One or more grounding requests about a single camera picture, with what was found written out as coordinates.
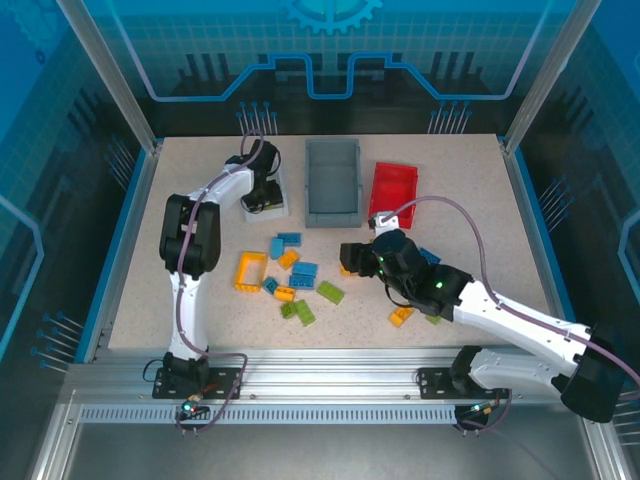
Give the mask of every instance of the blue trim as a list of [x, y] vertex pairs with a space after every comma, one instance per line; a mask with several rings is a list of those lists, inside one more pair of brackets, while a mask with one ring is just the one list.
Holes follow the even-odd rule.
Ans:
[[638, 222], [640, 222], [640, 209], [634, 211], [631, 215], [629, 215], [622, 224], [620, 242], [618, 243], [618, 258], [620, 259], [620, 263], [622, 264], [624, 273], [627, 275], [631, 290], [633, 290], [633, 294], [636, 296], [636, 300], [638, 301], [638, 303], [640, 303], [640, 284], [638, 283], [636, 274], [633, 271], [631, 262], [627, 258], [627, 242], [629, 241], [629, 230], [631, 230], [631, 227], [633, 227]]
[[556, 253], [553, 250], [551, 237], [549, 236], [549, 232], [547, 231], [547, 227], [544, 223], [544, 217], [542, 216], [542, 210], [540, 210], [538, 197], [536, 196], [536, 192], [533, 189], [533, 182], [531, 181], [531, 177], [529, 176], [529, 170], [527, 169], [527, 165], [524, 161], [524, 156], [522, 155], [520, 147], [516, 149], [515, 157], [516, 162], [518, 163], [518, 169], [520, 170], [520, 173], [522, 175], [522, 181], [524, 183], [524, 188], [526, 190], [529, 203], [531, 204], [531, 210], [533, 211], [533, 217], [536, 221], [536, 227], [540, 232], [540, 238], [542, 239], [542, 248], [544, 249], [544, 253], [547, 256], [547, 260], [549, 261], [551, 275], [553, 276], [555, 287], [558, 292], [558, 297], [560, 298], [560, 303], [562, 304], [562, 309], [564, 310], [564, 316], [570, 322], [575, 322], [576, 315], [573, 311], [573, 307], [571, 306], [571, 301], [569, 300], [569, 292], [567, 291], [567, 286], [564, 283], [564, 278], [562, 278], [560, 265], [558, 264]]
[[18, 301], [16, 302], [15, 307], [13, 308], [13, 312], [11, 313], [11, 317], [9, 318], [9, 322], [7, 323], [7, 327], [2, 334], [2, 339], [0, 339], [0, 363], [4, 358], [4, 354], [7, 351], [7, 347], [9, 346], [9, 342], [11, 341], [11, 337], [13, 336], [13, 332], [16, 329], [16, 325], [18, 324], [18, 320], [20, 319], [20, 315], [22, 314], [22, 310], [24, 309], [24, 305], [27, 302], [27, 298], [29, 298], [29, 294], [31, 293], [31, 288], [33, 288], [33, 283], [36, 281], [36, 277], [38, 276], [38, 271], [40, 270], [40, 266], [42, 265], [42, 261], [44, 260], [44, 246], [42, 244], [42, 235], [40, 234], [40, 227], [38, 224], [25, 212], [21, 211], [18, 207], [16, 207], [13, 203], [9, 201], [3, 195], [0, 195], [0, 207], [6, 208], [11, 215], [16, 217], [20, 223], [22, 223], [25, 227], [31, 230], [33, 234], [33, 243], [36, 247], [36, 258], [31, 265], [31, 270], [29, 270], [29, 276], [24, 282], [22, 286], [22, 291], [20, 292], [20, 296], [18, 297]]
[[520, 78], [520, 74], [529, 59], [529, 55], [533, 50], [534, 45], [538, 40], [538, 36], [542, 31], [543, 26], [546, 23], [547, 17], [549, 16], [549, 12], [551, 12], [553, 4], [555, 0], [548, 0], [544, 10], [540, 15], [540, 19], [538, 20], [538, 24], [536, 25], [533, 33], [529, 41], [527, 42], [527, 46], [524, 49], [522, 57], [520, 58], [518, 65], [515, 68], [513, 76], [507, 86], [507, 90], [503, 94], [445, 94], [440, 93], [436, 90], [436, 88], [422, 75], [418, 69], [410, 62], [397, 62], [393, 60], [393, 52], [387, 51], [363, 51], [353, 53], [347, 62], [347, 85], [346, 91], [344, 93], [316, 93], [314, 86], [314, 72], [313, 72], [313, 62], [311, 57], [307, 53], [300, 52], [278, 52], [278, 53], [267, 53], [267, 63], [260, 64], [251, 64], [229, 85], [229, 87], [222, 93], [222, 95], [201, 95], [201, 96], [169, 96], [169, 97], [161, 97], [159, 96], [153, 85], [151, 85], [151, 80], [147, 75], [142, 61], [136, 52], [129, 35], [127, 34], [126, 29], [122, 23], [122, 20], [116, 11], [116, 7], [114, 5], [113, 0], [106, 0], [107, 5], [109, 6], [109, 10], [111, 11], [111, 15], [113, 16], [113, 20], [118, 28], [120, 35], [122, 35], [122, 39], [129, 51], [129, 55], [131, 55], [131, 59], [135, 64], [138, 73], [142, 79], [142, 82], [147, 89], [147, 93], [149, 96], [155, 100], [156, 102], [224, 102], [226, 101], [239, 87], [242, 83], [253, 73], [256, 71], [262, 70], [276, 70], [276, 60], [302, 60], [305, 64], [305, 72], [306, 72], [306, 83], [307, 83], [307, 93], [309, 97], [313, 100], [346, 100], [351, 98], [354, 90], [354, 79], [355, 79], [355, 63], [359, 59], [382, 59], [384, 60], [384, 68], [385, 69], [396, 69], [396, 70], [406, 70], [410, 75], [412, 75], [415, 80], [424, 88], [427, 92], [429, 92], [433, 98], [436, 100], [493, 100], [493, 101], [501, 101], [506, 100], [511, 96], [518, 79]]
[[116, 258], [116, 253], [118, 252], [120, 244], [122, 243], [122, 233], [124, 231], [124, 226], [127, 223], [129, 212], [131, 211], [133, 196], [136, 193], [136, 188], [138, 186], [138, 182], [140, 181], [140, 174], [142, 173], [142, 168], [146, 163], [145, 161], [146, 152], [144, 151], [144, 149], [140, 149], [136, 167], [133, 170], [133, 175], [131, 176], [131, 181], [129, 182], [129, 188], [127, 189], [127, 194], [124, 197], [122, 209], [120, 210], [118, 223], [116, 223], [116, 229], [113, 232], [111, 245], [109, 245], [107, 258], [105, 259], [104, 266], [102, 267], [100, 280], [98, 280], [98, 286], [96, 287], [96, 292], [93, 295], [93, 301], [91, 302], [89, 315], [87, 315], [87, 322], [84, 325], [82, 337], [80, 337], [80, 344], [78, 345], [78, 350], [76, 351], [74, 363], [83, 363], [84, 357], [87, 353], [87, 350], [89, 349], [91, 336], [93, 334], [93, 330], [96, 328], [96, 323], [98, 321], [98, 312], [100, 311], [100, 305], [102, 304], [102, 300], [107, 289], [107, 283], [109, 282], [109, 276], [111, 275], [111, 270], [113, 269], [113, 263]]

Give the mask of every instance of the black mounting bracket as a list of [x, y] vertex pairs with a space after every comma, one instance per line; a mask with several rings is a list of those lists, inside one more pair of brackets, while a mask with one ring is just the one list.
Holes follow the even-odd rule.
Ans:
[[[213, 368], [209, 367], [209, 375], [207, 377], [208, 384], [214, 384], [215, 388], [207, 391], [203, 400], [224, 400], [233, 388], [233, 382], [240, 375], [239, 368]], [[240, 398], [241, 385], [231, 396], [232, 400]], [[194, 391], [193, 382], [166, 371], [160, 367], [156, 372], [156, 378], [153, 383], [153, 391], [151, 396], [162, 400], [184, 400], [197, 393]]]

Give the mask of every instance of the gear logo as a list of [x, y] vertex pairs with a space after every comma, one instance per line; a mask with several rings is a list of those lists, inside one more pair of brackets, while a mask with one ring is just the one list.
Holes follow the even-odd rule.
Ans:
[[333, 35], [336, 30], [347, 33], [349, 27], [360, 28], [363, 19], [373, 18], [373, 9], [382, 7], [382, 0], [282, 0], [289, 20], [297, 20], [301, 28], [311, 27]]
[[20, 30], [29, 42], [44, 49], [60, 28], [60, 16], [55, 0], [0, 0], [0, 13], [13, 14]]

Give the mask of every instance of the speckled tabletop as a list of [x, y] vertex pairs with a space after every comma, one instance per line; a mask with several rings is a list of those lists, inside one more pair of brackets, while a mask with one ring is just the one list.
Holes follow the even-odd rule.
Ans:
[[[382, 284], [374, 279], [343, 277], [338, 253], [343, 242], [367, 242], [360, 229], [305, 229], [304, 153], [309, 137], [278, 136], [290, 216], [248, 224], [240, 205], [223, 213], [222, 256], [212, 273], [207, 334], [213, 347], [240, 348], [377, 348], [498, 344], [501, 340], [471, 327], [446, 321], [434, 326], [419, 312], [402, 328], [388, 320], [394, 310]], [[548, 311], [540, 279], [507, 171], [493, 135], [361, 135], [365, 213], [375, 162], [415, 165], [418, 194], [444, 195], [458, 201], [475, 219], [487, 251], [489, 277], [500, 293]], [[153, 179], [136, 241], [110, 348], [166, 348], [171, 336], [172, 297], [168, 273], [158, 255], [167, 197], [189, 193], [218, 174], [239, 149], [237, 137], [168, 138]], [[320, 265], [317, 281], [327, 280], [346, 293], [339, 306], [315, 291], [299, 291], [317, 320], [303, 327], [280, 316], [280, 302], [265, 291], [242, 293], [233, 277], [242, 251], [269, 251], [278, 232], [301, 232], [301, 260]], [[478, 248], [471, 229], [451, 207], [423, 203], [408, 235], [448, 263], [479, 274]], [[269, 260], [267, 275], [281, 284], [289, 272]]]

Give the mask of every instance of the toy brick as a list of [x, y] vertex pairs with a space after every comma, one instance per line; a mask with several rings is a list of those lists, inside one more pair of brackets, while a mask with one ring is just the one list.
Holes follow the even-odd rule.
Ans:
[[413, 308], [411, 307], [398, 307], [391, 314], [391, 316], [389, 317], [389, 320], [391, 320], [391, 323], [393, 323], [396, 327], [400, 328], [402, 324], [407, 321], [407, 319], [411, 316], [412, 313], [413, 313]]
[[276, 300], [280, 300], [281, 302], [293, 302], [295, 294], [296, 291], [293, 288], [279, 286], [278, 288], [276, 288], [273, 296], [276, 298]]
[[273, 237], [271, 239], [271, 251], [269, 253], [271, 254], [271, 260], [279, 259], [284, 253], [284, 240]]
[[295, 303], [295, 306], [296, 313], [303, 326], [306, 327], [316, 321], [316, 317], [309, 309], [307, 302], [305, 302], [304, 300], [299, 300]]
[[[247, 267], [251, 262], [260, 263], [260, 275], [258, 276], [258, 282], [255, 284], [244, 283], [244, 276], [247, 272]], [[240, 290], [241, 292], [259, 292], [260, 287], [262, 286], [262, 280], [264, 278], [264, 273], [267, 269], [267, 254], [262, 252], [242, 252], [240, 256], [240, 263], [238, 264], [238, 269], [236, 270], [235, 280], [233, 282], [233, 286], [236, 290]]]
[[422, 255], [427, 260], [427, 262], [429, 262], [429, 265], [437, 265], [440, 263], [440, 260], [441, 260], [440, 257], [438, 257], [437, 255], [434, 255], [429, 250], [422, 247], [420, 247], [420, 255]]
[[357, 277], [358, 272], [350, 272], [349, 270], [346, 270], [342, 266], [342, 264], [340, 264], [340, 275], [342, 275], [343, 277]]
[[282, 239], [285, 247], [299, 247], [302, 245], [302, 234], [297, 232], [279, 233], [278, 238]]
[[278, 259], [278, 263], [285, 270], [289, 270], [299, 259], [300, 256], [295, 250], [287, 250], [285, 254]]
[[294, 275], [307, 275], [315, 277], [318, 274], [318, 265], [308, 262], [296, 262], [293, 265], [293, 270], [291, 270], [291, 273], [293, 273]]
[[291, 275], [289, 277], [289, 287], [297, 290], [313, 290], [315, 277], [308, 275]]
[[279, 286], [280, 285], [278, 284], [278, 281], [273, 277], [267, 277], [264, 279], [264, 282], [262, 282], [262, 288], [264, 288], [271, 295], [274, 294], [276, 288], [278, 288]]
[[296, 315], [296, 304], [293, 302], [287, 302], [280, 307], [280, 313], [282, 313], [282, 318], [291, 318]]
[[424, 318], [426, 318], [427, 320], [429, 320], [431, 323], [433, 323], [434, 325], [437, 325], [440, 323], [441, 317], [430, 317], [429, 315], [425, 315]]
[[329, 282], [322, 282], [316, 289], [316, 292], [336, 305], [344, 298], [344, 292]]

